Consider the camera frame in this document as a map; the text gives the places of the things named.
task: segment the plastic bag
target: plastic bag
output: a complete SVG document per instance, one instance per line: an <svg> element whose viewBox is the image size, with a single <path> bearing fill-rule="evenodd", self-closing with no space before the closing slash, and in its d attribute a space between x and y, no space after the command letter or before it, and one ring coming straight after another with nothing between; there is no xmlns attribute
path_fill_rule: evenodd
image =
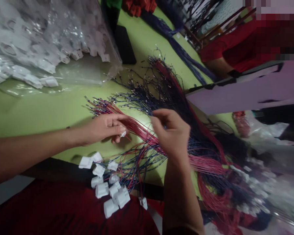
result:
<svg viewBox="0 0 294 235"><path fill-rule="evenodd" d="M94 58L80 60L83 52ZM97 1L0 0L0 83L13 77L37 89L56 87L57 81L101 85L121 69L122 61ZM102 79L100 71L108 76ZM9 86L0 89L24 95L30 89L20 84L15 92L11 87L5 90Z"/></svg>
<svg viewBox="0 0 294 235"><path fill-rule="evenodd" d="M282 175L276 178L277 184L268 198L269 202L274 206L273 213L279 218L291 218L294 222L294 176Z"/></svg>
<svg viewBox="0 0 294 235"><path fill-rule="evenodd" d="M258 154L266 152L270 145L294 145L293 141L278 139L289 124L262 124L254 118L251 111L234 112L233 120L241 137L250 142Z"/></svg>

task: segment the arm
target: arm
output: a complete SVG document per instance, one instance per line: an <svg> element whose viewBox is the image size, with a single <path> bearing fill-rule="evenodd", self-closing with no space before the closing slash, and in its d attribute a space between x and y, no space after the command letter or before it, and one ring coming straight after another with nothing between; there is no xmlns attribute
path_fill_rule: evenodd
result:
<svg viewBox="0 0 294 235"><path fill-rule="evenodd" d="M190 126L173 110L159 109L153 115L154 130L168 156L164 180L163 230L188 227L203 235L203 218L191 180L187 151Z"/></svg>
<svg viewBox="0 0 294 235"><path fill-rule="evenodd" d="M204 62L204 65L222 79L230 77L228 73L235 70L223 57Z"/></svg>
<svg viewBox="0 0 294 235"><path fill-rule="evenodd" d="M1 138L0 183L67 149L90 145L109 136L113 136L112 143L120 142L119 134L126 128L119 120L127 118L125 115L107 114L82 127Z"/></svg>

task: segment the finger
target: finger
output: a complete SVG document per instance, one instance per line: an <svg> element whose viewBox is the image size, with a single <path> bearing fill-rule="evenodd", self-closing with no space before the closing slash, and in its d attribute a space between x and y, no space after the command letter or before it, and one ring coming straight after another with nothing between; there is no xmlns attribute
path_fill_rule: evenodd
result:
<svg viewBox="0 0 294 235"><path fill-rule="evenodd" d="M161 121L157 117L150 117L151 123L153 125L155 133L158 135L158 137L163 134L166 130L164 129L163 125L161 124Z"/></svg>
<svg viewBox="0 0 294 235"><path fill-rule="evenodd" d="M123 127L126 128L126 126L122 122L120 122L118 120L113 120L113 124L112 125L113 126L123 126Z"/></svg>
<svg viewBox="0 0 294 235"><path fill-rule="evenodd" d="M128 120L130 119L129 116L123 114L108 114L108 117L113 120Z"/></svg>
<svg viewBox="0 0 294 235"><path fill-rule="evenodd" d="M120 135L114 135L114 136L112 136L112 140L114 141L114 143L120 143L121 136Z"/></svg>
<svg viewBox="0 0 294 235"><path fill-rule="evenodd" d="M113 135L120 135L124 131L126 131L126 128L123 126L114 126L114 127L108 127L106 134L107 136L113 136Z"/></svg>
<svg viewBox="0 0 294 235"><path fill-rule="evenodd" d="M162 124L168 128L178 128L178 123L183 122L177 112L171 109L158 109L153 111L153 115L159 118Z"/></svg>
<svg viewBox="0 0 294 235"><path fill-rule="evenodd" d="M116 142L116 143L120 143L120 140L121 140L121 136L116 135L116 136L115 136L115 142Z"/></svg>

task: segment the left hand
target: left hand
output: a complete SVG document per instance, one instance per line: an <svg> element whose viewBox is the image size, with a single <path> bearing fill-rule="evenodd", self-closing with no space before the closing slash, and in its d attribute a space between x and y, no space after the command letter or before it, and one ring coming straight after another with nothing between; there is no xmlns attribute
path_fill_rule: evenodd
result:
<svg viewBox="0 0 294 235"><path fill-rule="evenodd" d="M129 116L121 114L102 114L88 124L76 128L74 135L79 146L87 146L102 141L107 137L112 137L113 144L120 142L120 134L128 130L121 120L127 120Z"/></svg>

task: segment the green object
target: green object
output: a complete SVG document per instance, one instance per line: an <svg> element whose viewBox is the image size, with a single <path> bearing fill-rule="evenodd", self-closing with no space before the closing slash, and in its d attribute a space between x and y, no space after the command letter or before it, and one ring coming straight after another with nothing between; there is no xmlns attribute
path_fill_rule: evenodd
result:
<svg viewBox="0 0 294 235"><path fill-rule="evenodd" d="M173 27L168 18L156 8L154 14L162 18L169 27ZM154 54L154 49L158 47L162 54L166 57L166 63L172 64L178 75L183 78L185 89L189 89L196 84L200 85L193 73L183 63L179 56L172 49L169 42L160 34L155 32L148 26L141 18L129 16L126 12L121 10L119 17L119 24L127 28L129 38L131 40L135 56L137 58L136 65L129 65L128 68L134 69L140 74L144 74L146 69L141 69L141 66L147 66L147 59L149 55ZM186 52L200 62L196 51L183 38L174 38L181 44ZM122 77L128 77L127 70L121 72ZM208 83L212 81L202 74ZM6 81L6 85L15 81ZM27 95L21 98L16 98L7 95L0 91L0 137L18 136L43 133L47 131L54 131L74 126L91 120L91 114L86 109L85 104L87 97L101 97L106 98L115 94L116 92L128 92L125 88L119 86L113 81L109 81L102 87L97 86L75 86L62 84L64 89L71 89L72 91L65 91L62 93L50 94L46 90L39 94ZM136 118L146 126L150 126L150 118L142 112L128 108L120 108L125 114ZM125 141L125 145L113 145L110 141L104 143L96 143L87 147L79 147L67 150L54 156L56 159L79 164L81 156L88 156L98 151L102 157L109 157L114 154L123 153L130 149L141 140L131 135L132 141ZM165 175L166 163L163 163L157 169L148 172L146 182L155 185L163 185ZM195 190L199 195L199 190L196 182L195 174L193 176Z"/></svg>
<svg viewBox="0 0 294 235"><path fill-rule="evenodd" d="M121 10L122 0L105 0L105 2L109 8L114 7Z"/></svg>

